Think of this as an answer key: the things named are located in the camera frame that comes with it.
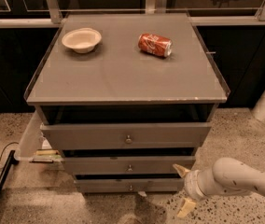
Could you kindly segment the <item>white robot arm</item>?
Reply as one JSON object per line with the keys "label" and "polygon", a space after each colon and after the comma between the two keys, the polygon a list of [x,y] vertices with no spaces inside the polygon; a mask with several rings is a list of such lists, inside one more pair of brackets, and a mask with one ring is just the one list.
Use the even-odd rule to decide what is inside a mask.
{"label": "white robot arm", "polygon": [[212,196],[242,196],[255,192],[265,197],[265,172],[254,169],[233,158],[220,158],[205,170],[191,171],[174,164],[184,181],[187,197],[177,214],[186,217],[196,204]]}

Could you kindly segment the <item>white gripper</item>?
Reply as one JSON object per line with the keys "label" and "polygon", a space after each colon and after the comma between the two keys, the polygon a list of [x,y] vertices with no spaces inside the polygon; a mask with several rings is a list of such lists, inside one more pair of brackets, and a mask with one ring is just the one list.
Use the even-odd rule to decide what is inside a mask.
{"label": "white gripper", "polygon": [[179,218],[186,217],[191,213],[195,207],[196,202],[202,201],[207,198],[207,196],[201,191],[198,183],[199,171],[190,171],[188,168],[181,166],[179,164],[174,164],[173,167],[177,171],[180,177],[184,178],[184,189],[186,194],[191,198],[185,198],[177,216]]}

